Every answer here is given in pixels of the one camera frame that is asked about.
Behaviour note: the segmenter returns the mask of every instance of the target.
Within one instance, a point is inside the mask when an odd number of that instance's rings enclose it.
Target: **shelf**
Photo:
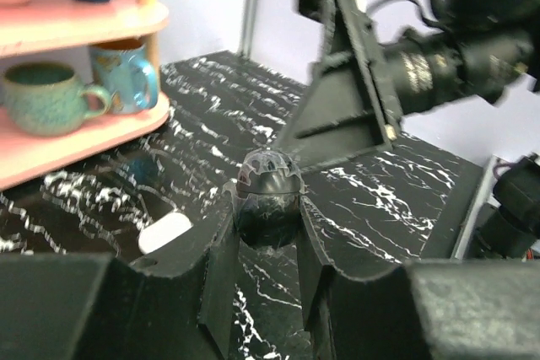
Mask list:
[[[0,57],[148,35],[168,20],[161,3],[32,0],[28,6],[0,8]]]
[[[0,108],[0,191],[141,137],[168,116],[169,99],[161,93],[152,110],[94,118],[63,137],[32,137],[15,127]]]

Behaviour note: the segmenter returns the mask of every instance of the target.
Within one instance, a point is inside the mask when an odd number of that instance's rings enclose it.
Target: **table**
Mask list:
[[[0,193],[0,251],[141,253],[141,229],[172,210],[197,223],[247,152],[275,136],[305,88],[220,52],[162,67],[158,131]],[[403,134],[388,153],[305,177],[325,249],[343,266],[446,257],[482,170]],[[294,246],[240,247],[229,358],[311,359]]]

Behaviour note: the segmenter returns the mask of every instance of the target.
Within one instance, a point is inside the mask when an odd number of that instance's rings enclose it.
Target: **black marble table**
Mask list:
[[[0,193],[0,251],[139,257],[141,229],[172,210],[197,223],[246,153],[272,141],[298,83],[230,52],[162,67],[166,125],[146,137]],[[328,254],[389,261],[446,257],[480,169],[403,135],[389,153],[305,178]],[[240,248],[230,358],[310,359],[294,246]]]

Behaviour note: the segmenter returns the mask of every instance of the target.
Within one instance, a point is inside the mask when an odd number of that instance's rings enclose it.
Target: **marble surface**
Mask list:
[[[304,88],[229,52],[162,67],[170,118],[158,131],[0,193],[0,251],[141,255],[138,233],[167,212],[193,223],[212,209],[253,148],[272,141]],[[305,178],[337,263],[366,252],[420,257],[473,165],[403,135],[389,153]],[[229,358],[311,359],[294,246],[240,248]]]

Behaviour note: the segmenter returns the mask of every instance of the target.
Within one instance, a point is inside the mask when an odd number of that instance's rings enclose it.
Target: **green mug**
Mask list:
[[[4,107],[22,131],[40,137],[68,134],[83,122],[104,115],[111,107],[109,92],[85,85],[69,65],[28,62],[9,68],[3,75]],[[87,96],[101,101],[91,110]]]

